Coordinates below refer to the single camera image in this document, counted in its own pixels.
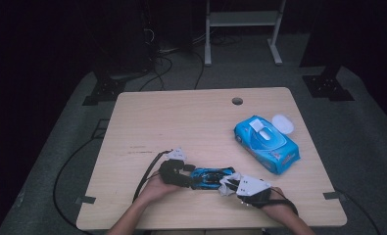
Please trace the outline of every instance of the floor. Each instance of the floor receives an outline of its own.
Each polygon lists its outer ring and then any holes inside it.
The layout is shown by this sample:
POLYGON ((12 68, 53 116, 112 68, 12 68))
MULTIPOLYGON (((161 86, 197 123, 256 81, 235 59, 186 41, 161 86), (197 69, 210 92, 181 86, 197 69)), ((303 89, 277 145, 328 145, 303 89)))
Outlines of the floor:
MULTIPOLYGON (((280 67, 274 64, 266 45, 268 37, 227 38, 235 43, 213 46, 211 67, 203 67, 203 44, 194 48, 195 53, 164 55, 156 60, 156 73, 129 81, 124 91, 288 87, 332 184, 343 192, 341 204, 348 217, 342 227, 314 231, 326 235, 378 234, 375 225, 380 234, 387 234, 387 117, 362 80, 346 68, 340 69, 337 79, 354 101, 313 98, 302 76, 320 74, 323 68, 299 68, 309 36, 279 35, 277 47, 283 60, 280 67)), ((102 145, 102 138, 91 136, 98 124, 96 133, 107 127, 115 104, 82 106, 95 84, 94 74, 89 73, 75 89, 0 234, 83 234, 73 225, 102 145)), ((269 232, 289 234, 283 228, 269 232)))

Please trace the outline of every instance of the human hand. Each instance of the human hand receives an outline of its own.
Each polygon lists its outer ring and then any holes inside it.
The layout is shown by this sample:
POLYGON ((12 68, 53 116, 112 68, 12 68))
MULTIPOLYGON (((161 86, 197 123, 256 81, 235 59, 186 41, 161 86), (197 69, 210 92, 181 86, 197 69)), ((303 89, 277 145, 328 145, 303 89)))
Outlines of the human hand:
MULTIPOLYGON (((269 196, 270 200, 284 200, 284 193, 278 187, 271 188, 271 194, 269 196)), ((286 204, 274 204, 274 205, 266 205, 261 208, 263 212, 266 213, 270 218, 281 222, 281 219, 288 214, 294 214, 293 210, 289 205, 286 204)))
POLYGON ((180 187, 173 184, 166 184, 158 171, 155 171, 147 181, 144 189, 137 200, 151 203, 162 199, 165 195, 178 190, 180 187))

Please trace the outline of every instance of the toy car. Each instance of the toy car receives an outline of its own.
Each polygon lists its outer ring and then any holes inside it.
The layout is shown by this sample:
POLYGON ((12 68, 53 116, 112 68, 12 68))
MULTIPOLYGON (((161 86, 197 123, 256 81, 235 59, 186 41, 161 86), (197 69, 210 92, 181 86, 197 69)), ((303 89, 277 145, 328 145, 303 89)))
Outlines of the toy car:
POLYGON ((235 172, 233 167, 228 168, 195 168, 190 177, 193 179, 192 189, 217 190, 220 187, 220 180, 226 175, 235 172))

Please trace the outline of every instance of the blue tissue box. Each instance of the blue tissue box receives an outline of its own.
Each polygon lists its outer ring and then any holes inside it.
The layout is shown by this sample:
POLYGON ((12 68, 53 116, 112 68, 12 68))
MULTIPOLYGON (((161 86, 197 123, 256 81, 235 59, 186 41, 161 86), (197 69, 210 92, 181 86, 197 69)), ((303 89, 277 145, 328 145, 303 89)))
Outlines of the blue tissue box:
POLYGON ((239 122, 234 133, 236 140, 274 174, 281 174, 300 159, 298 146, 262 117, 239 122))

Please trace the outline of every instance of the metal stand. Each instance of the metal stand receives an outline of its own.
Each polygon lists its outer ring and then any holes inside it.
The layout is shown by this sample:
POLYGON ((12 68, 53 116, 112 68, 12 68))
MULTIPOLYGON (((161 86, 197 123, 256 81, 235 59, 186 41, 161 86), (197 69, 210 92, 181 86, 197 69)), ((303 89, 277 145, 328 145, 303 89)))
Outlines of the metal stand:
POLYGON ((211 27, 212 26, 256 26, 273 25, 272 38, 268 39, 268 46, 276 65, 282 65, 281 57, 276 49, 276 38, 281 25, 286 0, 281 0, 278 11, 257 12, 211 12, 211 0, 207 0, 206 6, 206 43, 205 65, 212 65, 211 54, 211 27))

